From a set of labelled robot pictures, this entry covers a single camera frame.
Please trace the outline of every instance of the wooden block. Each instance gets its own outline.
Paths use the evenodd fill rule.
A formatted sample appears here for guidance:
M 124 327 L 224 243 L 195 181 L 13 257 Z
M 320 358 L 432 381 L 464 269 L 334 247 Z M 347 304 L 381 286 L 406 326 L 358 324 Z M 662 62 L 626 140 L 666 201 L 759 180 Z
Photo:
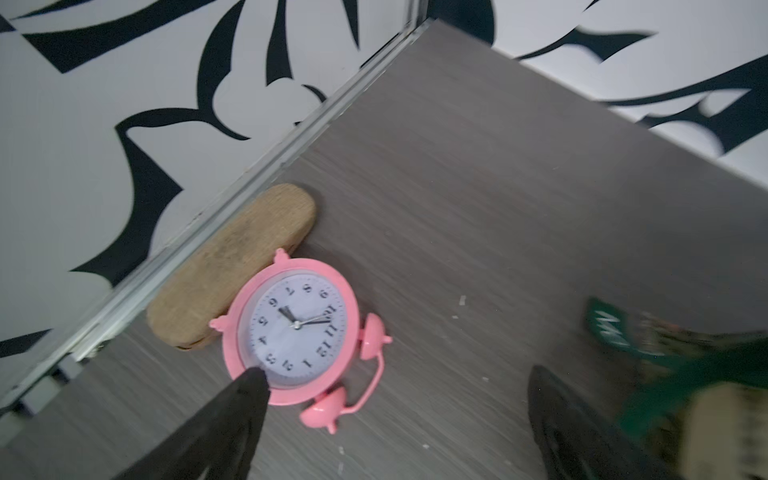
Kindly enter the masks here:
M 218 335 L 208 322 L 225 313 L 245 282 L 272 263 L 275 250 L 293 252 L 315 216 L 314 200 L 295 185 L 261 194 L 165 282 L 147 308 L 154 334 L 179 349 L 207 345 Z

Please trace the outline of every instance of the clock number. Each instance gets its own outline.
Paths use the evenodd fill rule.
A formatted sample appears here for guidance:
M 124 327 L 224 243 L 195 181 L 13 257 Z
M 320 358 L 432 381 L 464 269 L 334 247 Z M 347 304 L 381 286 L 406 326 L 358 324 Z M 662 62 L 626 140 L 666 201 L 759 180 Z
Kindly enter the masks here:
M 335 308 L 333 308 L 333 305 L 328 305 L 328 308 L 323 312 L 323 315 L 326 316 L 327 319 L 330 318 L 331 313 L 334 313 L 336 311 Z

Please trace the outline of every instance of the clock handle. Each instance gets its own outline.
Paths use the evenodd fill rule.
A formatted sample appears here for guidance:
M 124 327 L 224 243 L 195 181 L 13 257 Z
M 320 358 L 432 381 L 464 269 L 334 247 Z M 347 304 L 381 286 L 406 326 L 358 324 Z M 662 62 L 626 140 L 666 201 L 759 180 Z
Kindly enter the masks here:
M 382 374 L 384 373 L 384 354 L 381 350 L 376 354 L 376 358 L 379 360 L 379 366 L 376 368 L 376 374 L 373 376 L 373 379 L 371 380 L 371 383 L 368 384 L 368 388 L 366 391 L 362 394 L 360 397 L 360 400 L 357 401 L 357 403 L 353 406 L 344 407 L 341 410 L 340 415 L 346 415 L 347 413 L 355 413 L 358 410 L 362 408 L 363 405 L 366 404 L 368 401 L 368 398 L 373 394 L 373 390 L 376 390 L 376 386 L 379 384 L 379 380 L 382 379 Z

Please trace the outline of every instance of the hour hand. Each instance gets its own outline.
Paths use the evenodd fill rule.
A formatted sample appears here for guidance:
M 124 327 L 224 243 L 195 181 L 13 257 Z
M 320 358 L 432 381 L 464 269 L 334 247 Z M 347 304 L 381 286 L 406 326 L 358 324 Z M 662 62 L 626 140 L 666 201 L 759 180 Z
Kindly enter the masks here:
M 296 324 L 299 322 L 299 320 L 297 320 L 296 317 L 293 316 L 293 314 L 290 311 L 290 308 L 288 308 L 287 306 L 281 306 L 279 309 L 277 309 L 277 311 L 282 313 L 283 316 L 285 316 L 288 320 L 290 320 L 291 323 Z

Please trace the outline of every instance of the green fabric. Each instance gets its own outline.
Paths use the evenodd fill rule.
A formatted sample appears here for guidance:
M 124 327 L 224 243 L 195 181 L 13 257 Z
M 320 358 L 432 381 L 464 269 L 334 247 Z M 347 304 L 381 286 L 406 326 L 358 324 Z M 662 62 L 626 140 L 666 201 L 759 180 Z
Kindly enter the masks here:
M 718 382 L 768 389 L 768 339 L 684 363 L 668 377 L 638 389 L 617 423 L 640 441 L 663 415 L 680 408 L 698 389 Z

